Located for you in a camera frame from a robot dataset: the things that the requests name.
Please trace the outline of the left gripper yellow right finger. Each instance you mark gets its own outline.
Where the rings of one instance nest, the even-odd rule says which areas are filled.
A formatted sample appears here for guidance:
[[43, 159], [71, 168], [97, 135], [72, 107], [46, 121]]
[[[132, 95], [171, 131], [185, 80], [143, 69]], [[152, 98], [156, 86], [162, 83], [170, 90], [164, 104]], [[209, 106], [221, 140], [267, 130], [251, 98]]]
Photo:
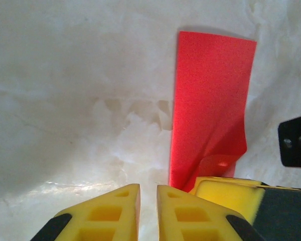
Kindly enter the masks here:
[[157, 186], [159, 240], [265, 240], [238, 212], [167, 185]]

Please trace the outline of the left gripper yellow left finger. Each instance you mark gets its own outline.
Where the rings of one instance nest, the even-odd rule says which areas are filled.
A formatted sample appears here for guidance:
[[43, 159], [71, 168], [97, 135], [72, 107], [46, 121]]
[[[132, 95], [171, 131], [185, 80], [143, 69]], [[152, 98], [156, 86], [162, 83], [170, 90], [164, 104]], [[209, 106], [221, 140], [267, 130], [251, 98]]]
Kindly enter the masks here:
[[34, 240], [137, 240], [140, 185], [129, 184], [58, 212]]

